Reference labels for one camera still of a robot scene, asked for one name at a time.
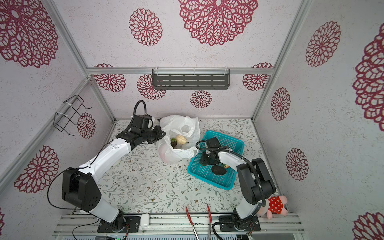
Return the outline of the white plastic bag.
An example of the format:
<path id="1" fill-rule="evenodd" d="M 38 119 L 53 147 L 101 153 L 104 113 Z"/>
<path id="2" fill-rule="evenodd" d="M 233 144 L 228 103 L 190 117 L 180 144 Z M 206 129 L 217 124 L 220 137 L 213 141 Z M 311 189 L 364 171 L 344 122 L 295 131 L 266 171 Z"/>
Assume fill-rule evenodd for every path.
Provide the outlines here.
<path id="1" fill-rule="evenodd" d="M 159 157 L 166 164 L 193 158 L 200 140 L 198 118 L 172 115 L 160 119 L 160 127 L 166 135 L 155 143 Z"/>

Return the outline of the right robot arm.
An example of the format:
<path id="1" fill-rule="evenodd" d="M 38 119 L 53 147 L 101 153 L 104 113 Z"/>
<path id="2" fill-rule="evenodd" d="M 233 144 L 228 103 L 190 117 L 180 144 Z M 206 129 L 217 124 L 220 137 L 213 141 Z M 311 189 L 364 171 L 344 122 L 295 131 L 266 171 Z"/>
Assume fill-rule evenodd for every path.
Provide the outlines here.
<path id="1" fill-rule="evenodd" d="M 234 221 L 248 221 L 261 209 L 268 208 L 268 199 L 276 192 L 276 186 L 261 158 L 248 160 L 229 147 L 221 146 L 217 138 L 198 141 L 196 148 L 208 155 L 205 165 L 211 165 L 215 174 L 223 172 L 224 165 L 237 172 L 243 198 L 234 210 Z"/>

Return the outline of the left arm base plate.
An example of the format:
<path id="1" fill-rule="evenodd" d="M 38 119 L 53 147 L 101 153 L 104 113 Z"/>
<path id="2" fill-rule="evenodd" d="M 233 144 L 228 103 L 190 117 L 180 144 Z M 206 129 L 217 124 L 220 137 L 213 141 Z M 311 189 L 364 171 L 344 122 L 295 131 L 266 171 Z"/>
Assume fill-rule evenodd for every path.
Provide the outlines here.
<path id="1" fill-rule="evenodd" d="M 120 216 L 112 223 L 101 220 L 97 233 L 137 233 L 140 220 L 140 216 Z"/>

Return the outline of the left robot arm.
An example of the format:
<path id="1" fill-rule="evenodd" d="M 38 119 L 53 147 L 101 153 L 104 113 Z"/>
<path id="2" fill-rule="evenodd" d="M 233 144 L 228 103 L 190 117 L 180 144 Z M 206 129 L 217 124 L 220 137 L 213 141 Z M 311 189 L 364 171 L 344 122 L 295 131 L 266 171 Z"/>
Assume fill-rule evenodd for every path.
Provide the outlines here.
<path id="1" fill-rule="evenodd" d="M 96 216 L 116 230 L 122 228 L 124 213 L 102 197 L 98 187 L 99 180 L 136 147 L 154 144 L 166 135 L 160 126 L 154 124 L 152 116 L 147 113 L 137 114 L 139 105 L 145 106 L 146 103 L 139 100 L 135 104 L 128 126 L 117 134 L 114 140 L 102 147 L 94 158 L 77 168 L 68 168 L 61 172 L 62 199 Z"/>

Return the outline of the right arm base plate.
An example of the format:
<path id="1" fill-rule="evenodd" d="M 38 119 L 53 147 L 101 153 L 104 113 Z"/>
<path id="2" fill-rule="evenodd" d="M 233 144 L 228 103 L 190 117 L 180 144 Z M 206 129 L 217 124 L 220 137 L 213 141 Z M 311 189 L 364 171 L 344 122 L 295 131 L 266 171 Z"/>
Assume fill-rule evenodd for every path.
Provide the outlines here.
<path id="1" fill-rule="evenodd" d="M 219 216 L 221 232 L 259 232 L 261 225 L 258 216 L 248 216 L 245 219 L 235 220 L 232 216 Z"/>

